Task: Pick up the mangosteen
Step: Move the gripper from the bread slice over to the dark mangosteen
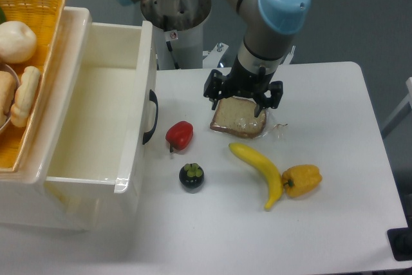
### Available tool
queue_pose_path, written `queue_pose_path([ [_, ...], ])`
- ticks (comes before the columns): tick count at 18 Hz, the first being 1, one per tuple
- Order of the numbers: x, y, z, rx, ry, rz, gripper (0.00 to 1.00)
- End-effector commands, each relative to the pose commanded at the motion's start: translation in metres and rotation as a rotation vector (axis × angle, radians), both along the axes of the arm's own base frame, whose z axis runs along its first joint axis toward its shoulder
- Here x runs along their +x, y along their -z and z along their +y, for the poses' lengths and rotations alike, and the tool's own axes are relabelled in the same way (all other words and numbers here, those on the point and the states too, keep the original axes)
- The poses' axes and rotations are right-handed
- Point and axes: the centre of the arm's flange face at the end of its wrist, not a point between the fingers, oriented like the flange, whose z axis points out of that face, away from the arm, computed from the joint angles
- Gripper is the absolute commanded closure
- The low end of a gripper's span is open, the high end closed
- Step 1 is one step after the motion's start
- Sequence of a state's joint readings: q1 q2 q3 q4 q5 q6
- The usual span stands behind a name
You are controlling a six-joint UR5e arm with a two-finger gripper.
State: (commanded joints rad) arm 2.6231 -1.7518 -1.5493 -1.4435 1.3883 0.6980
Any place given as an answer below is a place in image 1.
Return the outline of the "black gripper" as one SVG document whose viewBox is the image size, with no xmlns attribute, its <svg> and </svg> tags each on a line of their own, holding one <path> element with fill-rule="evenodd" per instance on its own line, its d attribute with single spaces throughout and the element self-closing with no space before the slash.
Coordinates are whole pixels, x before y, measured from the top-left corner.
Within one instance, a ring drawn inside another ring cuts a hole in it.
<svg viewBox="0 0 412 275">
<path fill-rule="evenodd" d="M 238 96 L 254 99 L 254 116 L 267 108 L 277 109 L 283 96 L 283 82 L 272 78 L 277 70 L 277 61 L 266 61 L 249 53 L 238 53 L 228 75 L 217 69 L 211 70 L 203 87 L 203 96 L 215 110 L 221 99 Z"/>
</svg>

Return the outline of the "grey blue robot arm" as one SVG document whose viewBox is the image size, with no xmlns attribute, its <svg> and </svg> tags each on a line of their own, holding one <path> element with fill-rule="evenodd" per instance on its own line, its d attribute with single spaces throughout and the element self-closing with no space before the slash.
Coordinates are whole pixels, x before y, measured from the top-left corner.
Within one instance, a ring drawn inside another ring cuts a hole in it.
<svg viewBox="0 0 412 275">
<path fill-rule="evenodd" d="M 144 19 L 162 31 L 173 68 L 181 68 L 176 41 L 208 18 L 211 0 L 117 0 L 139 3 Z M 273 76 L 294 35 L 303 27 L 311 0 L 226 0 L 246 22 L 247 30 L 229 74 L 209 74 L 203 94 L 214 105 L 233 96 L 252 99 L 255 114 L 277 108 L 283 83 Z"/>
</svg>

